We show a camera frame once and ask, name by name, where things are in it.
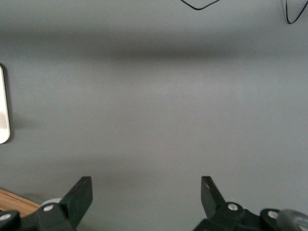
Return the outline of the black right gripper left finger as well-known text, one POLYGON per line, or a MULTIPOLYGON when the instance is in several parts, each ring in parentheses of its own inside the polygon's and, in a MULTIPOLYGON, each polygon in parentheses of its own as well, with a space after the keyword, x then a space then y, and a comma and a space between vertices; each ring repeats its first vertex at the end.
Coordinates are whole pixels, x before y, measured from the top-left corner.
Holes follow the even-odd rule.
POLYGON ((75 231, 93 200, 92 179, 83 176, 59 201, 41 205, 26 217, 16 210, 0 213, 2 231, 75 231))

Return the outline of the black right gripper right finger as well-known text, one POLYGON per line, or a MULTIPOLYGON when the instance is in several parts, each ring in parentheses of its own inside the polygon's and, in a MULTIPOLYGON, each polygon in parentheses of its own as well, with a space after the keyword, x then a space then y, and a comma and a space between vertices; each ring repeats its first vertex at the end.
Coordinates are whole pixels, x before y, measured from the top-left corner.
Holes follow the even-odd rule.
POLYGON ((236 202, 225 201, 210 176, 201 178, 201 202, 206 218, 202 231, 278 231, 278 209, 255 215, 236 202))

